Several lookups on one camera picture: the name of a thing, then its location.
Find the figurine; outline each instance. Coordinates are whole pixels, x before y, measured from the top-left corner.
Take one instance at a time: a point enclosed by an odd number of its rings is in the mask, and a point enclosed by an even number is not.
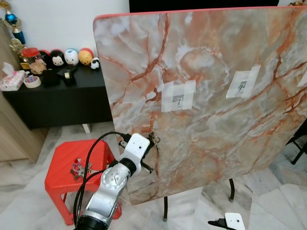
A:
[[[64,53],[64,58],[69,65],[76,66],[79,63],[78,52],[74,49],[67,49]]]
[[[50,53],[44,49],[40,50],[39,53],[42,56],[42,60],[46,63],[47,69],[52,68],[52,60],[50,57]]]
[[[53,65],[55,66],[62,66],[64,65],[64,54],[62,51],[58,49],[54,49],[51,51],[50,56],[52,57]]]
[[[97,57],[93,58],[92,61],[91,61],[91,68],[92,69],[99,68],[99,63],[100,63],[99,58],[97,58]]]
[[[43,59],[35,59],[35,61],[29,64],[31,72],[34,74],[42,74],[44,70],[46,70],[46,63]]]
[[[82,64],[88,66],[94,58],[94,53],[89,48],[83,48],[79,52],[79,60]]]

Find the marble floor tile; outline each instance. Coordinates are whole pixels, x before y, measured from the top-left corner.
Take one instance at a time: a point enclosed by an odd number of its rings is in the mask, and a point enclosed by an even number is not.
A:
[[[269,169],[264,169],[258,172],[253,172],[240,176],[240,179],[257,196],[265,194],[282,185]]]
[[[301,136],[299,139],[296,140],[296,143],[303,147],[303,145],[307,142],[307,135]]]
[[[307,186],[299,186],[301,189],[302,197],[303,197],[303,203],[305,204],[305,207],[307,209]]]
[[[192,230],[193,216],[170,218],[164,222],[161,216],[152,212],[142,230]]]
[[[40,172],[42,167],[41,164],[32,163],[29,159],[11,161],[10,164],[25,184],[29,183]]]
[[[52,127],[49,129],[43,147],[38,156],[36,165],[42,165],[45,162],[47,156],[50,154],[50,151],[55,147],[61,136],[62,127]]]
[[[26,184],[9,162],[0,163],[0,214],[22,192]]]
[[[0,186],[25,184],[9,162],[0,162]]]
[[[294,158],[299,153],[299,149],[295,144],[286,145],[281,154],[272,162],[273,165],[282,165],[290,169],[307,173],[307,154],[303,154],[295,165],[291,164]]]
[[[122,206],[122,215],[111,222],[110,230],[142,230],[149,215],[132,205]]]
[[[283,184],[297,184],[307,186],[307,173],[300,172],[288,167],[278,166],[279,176],[282,179]]]
[[[284,184],[280,187],[280,190],[284,197],[286,197],[286,200],[293,211],[300,218],[301,223],[307,229],[307,207],[305,206],[305,203],[302,202],[304,198],[299,186],[294,184]]]
[[[233,202],[228,200],[231,192],[228,180],[205,186],[201,193],[205,198],[203,201],[222,216],[226,212],[240,213],[248,225],[253,192],[239,179],[234,179],[234,184],[236,193]]]
[[[168,219],[192,216],[201,196],[202,187],[191,189],[168,197]],[[164,199],[156,199],[136,205],[147,213],[154,212],[161,218],[164,213]]]
[[[73,126],[63,126],[62,127],[62,136],[69,136],[73,134],[84,134],[89,136],[101,136],[102,134],[114,131],[113,122],[102,122],[102,123],[93,123],[90,124],[91,133],[86,134],[82,125],[73,125]]]
[[[66,225],[62,216],[56,208],[47,211],[41,218],[38,218],[32,226],[21,227],[23,230],[74,230],[73,225]]]
[[[0,215],[5,208],[23,191],[26,185],[11,184],[0,186]]]
[[[2,212],[0,215],[2,230],[31,229],[38,220],[55,208],[45,191],[46,174],[47,170],[39,172]]]
[[[275,189],[253,200],[292,230],[306,230],[280,189]]]
[[[224,218],[224,214],[212,208],[204,196],[201,196],[195,209],[192,229],[193,230],[218,230],[215,226],[209,225],[209,220]]]
[[[248,230],[292,230],[266,211],[257,202],[253,202],[250,210]]]

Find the white wall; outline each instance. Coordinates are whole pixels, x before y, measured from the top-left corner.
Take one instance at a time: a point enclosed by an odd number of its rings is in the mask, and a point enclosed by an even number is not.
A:
[[[8,0],[11,12],[22,20],[27,47],[96,52],[93,20],[109,13],[129,12],[129,0]],[[0,17],[5,11],[0,9]]]

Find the wooden panel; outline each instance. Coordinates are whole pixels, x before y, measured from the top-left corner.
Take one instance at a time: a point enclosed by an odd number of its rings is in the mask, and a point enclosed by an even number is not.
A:
[[[2,94],[0,95],[0,120],[0,145],[2,148],[5,146],[0,154],[0,161],[29,158],[35,162],[44,143],[47,130],[29,130]]]
[[[3,62],[20,70],[17,55],[9,46],[10,36],[0,21],[0,79],[5,76]],[[43,146],[47,129],[29,130],[16,114],[11,105],[0,93],[0,161],[12,161],[29,158],[35,162]]]
[[[14,66],[15,70],[19,70],[20,64],[17,54],[10,47],[11,37],[8,33],[6,26],[3,21],[0,19],[0,79],[5,76],[5,73],[2,71],[3,62],[8,62]]]

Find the black cord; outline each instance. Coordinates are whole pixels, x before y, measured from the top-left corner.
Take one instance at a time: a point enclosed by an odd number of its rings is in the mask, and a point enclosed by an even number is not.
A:
[[[100,170],[98,172],[95,172],[93,173],[92,175],[90,175],[86,180],[85,180],[85,184],[94,176],[96,176],[97,174],[100,174],[100,173],[103,173],[105,171],[105,169],[103,170]],[[80,195],[80,192],[81,190],[83,190],[85,188],[85,184],[82,183],[82,185],[80,186],[78,192],[77,192],[77,195],[76,195],[76,198],[75,198],[75,201],[73,203],[73,222],[75,224],[75,227],[77,225],[77,203],[78,203],[78,198],[79,198],[79,195]]]
[[[97,143],[102,140],[103,138],[105,138],[106,136],[108,135],[111,135],[111,134],[118,134],[118,135],[121,135],[124,139],[124,141],[128,142],[131,135],[130,134],[123,134],[123,133],[119,133],[119,132],[115,132],[115,131],[112,131],[112,132],[108,132],[108,133],[105,133],[104,135],[102,135],[101,137],[99,137],[95,143],[91,146],[88,154],[87,154],[87,158],[86,158],[86,163],[85,163],[85,169],[84,169],[84,178],[83,178],[83,183],[82,185],[80,186],[79,190],[80,192],[78,191],[78,193],[80,194],[80,198],[79,198],[79,203],[78,203],[78,197],[79,195],[77,194],[76,198],[75,198],[75,202],[74,202],[74,209],[73,209],[73,222],[76,226],[77,224],[77,216],[80,215],[80,211],[81,211],[81,205],[82,205],[82,199],[83,199],[83,194],[84,194],[84,189],[85,189],[85,184],[86,182],[88,181],[86,179],[87,177],[87,170],[88,170],[88,163],[89,163],[89,160],[90,160],[90,156],[92,154],[92,151],[94,149],[94,147],[97,145]]]

